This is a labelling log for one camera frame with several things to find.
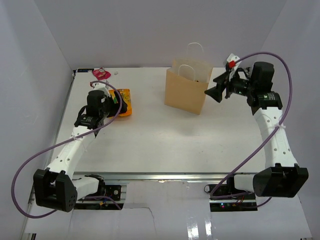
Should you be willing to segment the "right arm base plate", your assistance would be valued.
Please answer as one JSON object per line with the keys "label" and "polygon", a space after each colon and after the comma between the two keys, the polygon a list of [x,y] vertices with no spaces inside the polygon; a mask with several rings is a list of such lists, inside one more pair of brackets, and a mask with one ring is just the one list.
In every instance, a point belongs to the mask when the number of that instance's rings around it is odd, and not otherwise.
{"label": "right arm base plate", "polygon": [[211,213],[251,212],[258,210],[255,194],[249,194],[248,191],[235,189],[231,183],[221,185],[214,192],[213,196],[229,197],[217,199],[210,197],[209,207]]}

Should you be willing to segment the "brown paper bag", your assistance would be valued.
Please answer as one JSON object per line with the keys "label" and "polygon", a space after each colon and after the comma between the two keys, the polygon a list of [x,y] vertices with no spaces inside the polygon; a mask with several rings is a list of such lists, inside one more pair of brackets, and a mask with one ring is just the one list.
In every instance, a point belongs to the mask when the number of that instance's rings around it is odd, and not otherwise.
{"label": "brown paper bag", "polygon": [[213,65],[192,57],[176,57],[166,70],[164,104],[200,115]]}

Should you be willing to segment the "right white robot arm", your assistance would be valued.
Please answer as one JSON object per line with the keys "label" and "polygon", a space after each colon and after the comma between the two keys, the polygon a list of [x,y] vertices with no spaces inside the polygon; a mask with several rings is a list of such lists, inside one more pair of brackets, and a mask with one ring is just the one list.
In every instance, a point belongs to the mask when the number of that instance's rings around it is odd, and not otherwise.
{"label": "right white robot arm", "polygon": [[264,143],[265,169],[256,174],[234,174],[228,178],[226,195],[236,200],[244,191],[258,197],[293,198],[309,177],[307,168],[300,167],[287,139],[282,119],[283,104],[280,95],[272,91],[274,66],[258,61],[253,65],[251,75],[242,79],[242,68],[227,68],[213,79],[215,87],[204,93],[217,102],[223,99],[223,92],[245,96],[257,122]]}

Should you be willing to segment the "yellow mango snack pouch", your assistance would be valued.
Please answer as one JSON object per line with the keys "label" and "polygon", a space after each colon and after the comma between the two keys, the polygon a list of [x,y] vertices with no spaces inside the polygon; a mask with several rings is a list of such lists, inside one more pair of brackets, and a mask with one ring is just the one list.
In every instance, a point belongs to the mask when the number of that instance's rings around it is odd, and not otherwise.
{"label": "yellow mango snack pouch", "polygon": [[[131,92],[128,88],[118,89],[118,91],[122,98],[122,108],[118,116],[119,117],[130,116],[132,114]],[[113,89],[109,90],[109,94],[115,105],[115,109],[113,112],[116,113],[119,108],[119,100],[118,100],[119,96],[117,93],[115,93]]]}

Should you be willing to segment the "pink snack packet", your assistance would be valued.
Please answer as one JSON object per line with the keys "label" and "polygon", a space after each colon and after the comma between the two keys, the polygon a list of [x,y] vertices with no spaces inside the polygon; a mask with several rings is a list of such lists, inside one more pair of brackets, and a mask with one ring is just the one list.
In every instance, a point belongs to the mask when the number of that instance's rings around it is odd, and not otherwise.
{"label": "pink snack packet", "polygon": [[98,81],[107,80],[111,77],[111,73],[106,71],[104,67],[93,70],[92,74]]}

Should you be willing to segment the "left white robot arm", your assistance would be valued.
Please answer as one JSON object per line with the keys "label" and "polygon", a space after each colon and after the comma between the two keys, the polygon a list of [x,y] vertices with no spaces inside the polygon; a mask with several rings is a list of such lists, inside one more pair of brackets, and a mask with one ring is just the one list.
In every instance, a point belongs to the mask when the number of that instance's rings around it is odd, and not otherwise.
{"label": "left white robot arm", "polygon": [[38,169],[33,175],[38,206],[70,212],[84,197],[92,196],[99,200],[105,196],[106,187],[100,176],[90,174],[75,179],[74,172],[86,148],[97,137],[105,118],[114,116],[119,106],[105,90],[88,93],[87,104],[78,113],[70,141],[46,169]]}

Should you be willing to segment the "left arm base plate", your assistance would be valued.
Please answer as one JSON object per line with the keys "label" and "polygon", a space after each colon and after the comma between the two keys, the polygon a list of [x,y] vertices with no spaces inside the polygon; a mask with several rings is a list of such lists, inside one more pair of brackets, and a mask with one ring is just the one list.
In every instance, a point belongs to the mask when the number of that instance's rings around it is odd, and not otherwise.
{"label": "left arm base plate", "polygon": [[93,193],[78,200],[75,210],[121,210],[124,200],[121,185],[106,185],[101,192]]}

